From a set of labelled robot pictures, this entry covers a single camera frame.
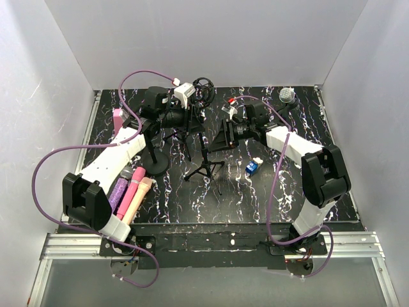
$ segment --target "mesh microphone head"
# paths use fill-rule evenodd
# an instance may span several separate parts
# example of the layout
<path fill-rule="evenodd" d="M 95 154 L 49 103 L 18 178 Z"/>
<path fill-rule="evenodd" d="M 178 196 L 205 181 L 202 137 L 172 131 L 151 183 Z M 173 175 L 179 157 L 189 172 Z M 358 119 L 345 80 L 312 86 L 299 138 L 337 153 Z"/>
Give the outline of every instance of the mesh microphone head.
<path fill-rule="evenodd" d="M 280 100 L 285 104 L 292 102 L 295 98 L 295 92 L 293 88 L 282 88 L 280 91 Z"/>
<path fill-rule="evenodd" d="M 130 166 L 125 166 L 123 170 L 121 170 L 121 177 L 125 178 L 127 180 L 130 180 L 132 178 L 132 174 L 134 173 L 134 170 Z"/>

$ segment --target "purple cylinder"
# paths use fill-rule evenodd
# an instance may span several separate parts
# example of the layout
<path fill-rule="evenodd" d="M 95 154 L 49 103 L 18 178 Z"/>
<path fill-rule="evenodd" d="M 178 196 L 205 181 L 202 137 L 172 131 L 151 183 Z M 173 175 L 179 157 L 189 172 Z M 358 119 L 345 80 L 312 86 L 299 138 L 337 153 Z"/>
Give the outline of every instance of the purple cylinder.
<path fill-rule="evenodd" d="M 111 205 L 111 208 L 112 208 L 112 213 L 115 211 L 116 207 L 118 206 L 118 203 L 120 202 L 123 193 L 125 193 L 125 191 L 127 190 L 127 187 L 128 187 L 128 180 L 124 178 L 119 178 L 108 199 L 109 204 Z"/>

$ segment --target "gray floor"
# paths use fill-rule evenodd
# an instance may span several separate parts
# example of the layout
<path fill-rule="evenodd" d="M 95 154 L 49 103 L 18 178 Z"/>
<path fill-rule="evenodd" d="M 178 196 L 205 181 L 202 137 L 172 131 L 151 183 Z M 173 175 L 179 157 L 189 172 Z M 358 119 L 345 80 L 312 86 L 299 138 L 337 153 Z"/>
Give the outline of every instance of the gray floor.
<path fill-rule="evenodd" d="M 41 306 L 385 306 L 370 258 L 332 259 L 305 281 L 260 268 L 163 269 L 147 289 L 113 278 L 109 264 L 54 260 Z"/>

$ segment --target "metal frame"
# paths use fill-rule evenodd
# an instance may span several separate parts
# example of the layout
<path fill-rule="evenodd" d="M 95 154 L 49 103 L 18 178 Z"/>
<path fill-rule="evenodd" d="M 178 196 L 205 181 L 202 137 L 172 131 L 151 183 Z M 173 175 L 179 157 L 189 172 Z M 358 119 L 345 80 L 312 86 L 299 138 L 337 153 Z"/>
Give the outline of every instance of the metal frame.
<path fill-rule="evenodd" d="M 315 90 L 318 96 L 318 100 L 323 108 L 323 114 L 325 120 L 328 123 L 327 114 L 325 112 L 325 106 L 321 96 L 321 90 L 318 86 L 315 86 Z M 96 112 L 100 103 L 101 91 L 96 93 L 94 105 L 89 117 L 89 122 L 84 135 L 82 144 L 88 144 L 91 137 L 92 126 L 95 121 Z M 328 131 L 332 140 L 334 141 L 332 132 L 328 124 Z M 78 173 L 83 165 L 86 150 L 81 150 L 75 172 Z M 355 211 L 358 211 L 355 204 L 355 200 L 351 194 L 353 206 Z M 64 216 L 61 219 L 64 222 L 68 221 L 68 217 Z M 330 236 L 328 233 L 322 233 L 325 239 L 327 248 L 330 247 Z M 378 277 L 379 284 L 381 286 L 385 302 L 389 307 L 399 306 L 392 282 L 389 278 L 389 274 L 385 265 L 385 255 L 383 254 L 382 247 L 379 243 L 378 237 L 375 232 L 334 232 L 334 251 L 332 258 L 371 258 L 373 261 L 374 269 Z M 35 278 L 33 289 L 31 291 L 31 297 L 28 302 L 29 307 L 39 307 L 43 299 L 45 288 L 47 286 L 47 280 L 49 277 L 52 261 L 54 259 L 65 260 L 80 260 L 80 259 L 111 259 L 111 260 L 124 260 L 128 259 L 128 256 L 115 256 L 115 257 L 102 257 L 99 255 L 100 244 L 102 238 L 97 235 L 91 234 L 48 234 L 43 247 L 42 255 L 40 258 L 40 264 L 38 272 Z M 316 255 L 313 258 L 325 258 L 326 255 Z M 297 255 L 286 255 L 286 259 L 299 258 Z"/>

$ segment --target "small blue object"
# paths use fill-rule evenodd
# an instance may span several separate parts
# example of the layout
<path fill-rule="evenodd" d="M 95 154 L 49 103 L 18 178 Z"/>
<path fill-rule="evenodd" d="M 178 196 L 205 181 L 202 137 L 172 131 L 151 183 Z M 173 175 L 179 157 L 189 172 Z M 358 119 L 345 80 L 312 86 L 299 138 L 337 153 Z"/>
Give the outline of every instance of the small blue object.
<path fill-rule="evenodd" d="M 254 158 L 253 160 L 248 163 L 248 165 L 245 167 L 245 172 L 248 174 L 248 176 L 253 176 L 253 174 L 257 171 L 257 169 L 260 168 L 262 165 L 263 160 L 260 158 Z"/>

